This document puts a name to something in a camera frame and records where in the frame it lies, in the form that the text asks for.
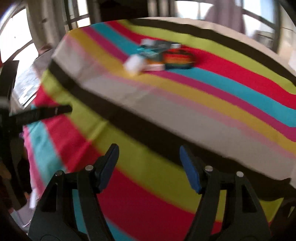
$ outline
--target metal screw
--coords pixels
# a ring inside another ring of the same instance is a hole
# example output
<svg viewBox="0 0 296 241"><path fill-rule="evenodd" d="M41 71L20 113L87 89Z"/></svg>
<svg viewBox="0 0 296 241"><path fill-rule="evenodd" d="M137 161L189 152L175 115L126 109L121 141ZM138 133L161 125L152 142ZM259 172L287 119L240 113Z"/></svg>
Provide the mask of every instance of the metal screw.
<svg viewBox="0 0 296 241"><path fill-rule="evenodd" d="M212 172L212 171L213 171L213 167L212 167L212 166L206 166L206 167L205 167L205 170L206 170L207 172Z"/></svg>
<svg viewBox="0 0 296 241"><path fill-rule="evenodd" d="M62 175L64 172L62 170L58 170L56 171L55 175L58 177L60 175Z"/></svg>
<svg viewBox="0 0 296 241"><path fill-rule="evenodd" d="M91 171L91 170L93 170L93 166L92 165L87 165L86 167L85 167L85 170L87 170L87 171Z"/></svg>
<svg viewBox="0 0 296 241"><path fill-rule="evenodd" d="M241 172L241 171L238 171L238 172L237 172L237 176L238 176L238 177L243 177L243 176L244 176L244 173Z"/></svg>

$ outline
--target pile of objects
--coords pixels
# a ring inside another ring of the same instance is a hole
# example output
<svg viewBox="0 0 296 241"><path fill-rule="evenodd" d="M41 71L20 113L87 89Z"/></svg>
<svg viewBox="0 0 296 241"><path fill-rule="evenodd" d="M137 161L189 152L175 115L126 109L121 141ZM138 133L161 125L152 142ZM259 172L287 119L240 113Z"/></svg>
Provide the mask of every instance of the pile of objects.
<svg viewBox="0 0 296 241"><path fill-rule="evenodd" d="M142 71L190 69L195 63L194 55L176 42L142 39L137 51L124 63L125 70L131 75Z"/></svg>

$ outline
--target striped tablecloth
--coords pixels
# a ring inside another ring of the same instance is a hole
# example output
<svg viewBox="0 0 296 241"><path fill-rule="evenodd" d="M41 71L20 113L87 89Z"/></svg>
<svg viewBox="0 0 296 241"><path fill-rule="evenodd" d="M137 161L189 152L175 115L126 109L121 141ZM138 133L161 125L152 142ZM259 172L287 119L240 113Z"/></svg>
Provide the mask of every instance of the striped tablecloth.
<svg viewBox="0 0 296 241"><path fill-rule="evenodd" d="M40 193L55 171L78 171L111 143L119 145L118 164L99 197L116 240L185 237L200 196L179 160L184 143L220 171L243 171L268 221L283 197L296 196L293 72L258 43L180 21L120 20L70 31L34 104L71 104L73 112L25 128ZM123 63L143 38L181 43L196 55L195 67L130 76ZM225 196L213 232L221 228Z"/></svg>

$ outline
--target mustard yellow stripe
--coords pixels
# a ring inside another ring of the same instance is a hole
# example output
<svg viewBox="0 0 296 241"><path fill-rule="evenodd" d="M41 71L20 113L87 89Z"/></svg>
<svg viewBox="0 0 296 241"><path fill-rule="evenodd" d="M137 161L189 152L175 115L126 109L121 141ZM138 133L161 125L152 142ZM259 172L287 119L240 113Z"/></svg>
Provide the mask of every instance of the mustard yellow stripe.
<svg viewBox="0 0 296 241"><path fill-rule="evenodd" d="M120 158L117 168L122 173L162 200L185 211L195 213L201 195L191 189L181 167L150 151L146 146L115 128L73 97L49 71L44 73L42 86L58 104L72 105L73 111L68 115L69 119L99 152L105 153L111 143L119 145ZM225 200L226 191L221 191L217 221L223 220ZM268 221L273 219L282 200L260 201Z"/></svg>
<svg viewBox="0 0 296 241"><path fill-rule="evenodd" d="M272 80L291 94L296 94L296 86L294 86L290 80L273 72L271 69L253 60L252 58L243 55L242 53L239 53L233 49L225 47L219 43L216 43L215 41L198 38L189 34L181 34L161 28L137 26L133 25L127 20L119 20L118 22L138 34L160 38L167 41L178 42L189 47L198 48L213 53L233 63L236 63L244 67L245 69L248 69L254 73L257 73Z"/></svg>
<svg viewBox="0 0 296 241"><path fill-rule="evenodd" d="M138 76L130 76L124 69L122 63L103 50L97 45L91 38L89 38L82 31L70 32L70 35L79 43L84 50L91 55L96 61L100 62L106 69L108 69L113 75L128 78L135 82L145 83L157 88L161 88L168 92L180 95L191 101L198 102L204 106L207 106L217 112L227 115L233 119L241 121L248 125L250 128L261 133L271 141L277 143L279 146L290 151L296 155L296 142L293 142L286 138L283 134L261 121L257 117L250 113L240 109L239 107L221 100L203 91L193 89L189 86L182 85L171 81L169 79L161 78L150 74L140 74Z"/></svg>

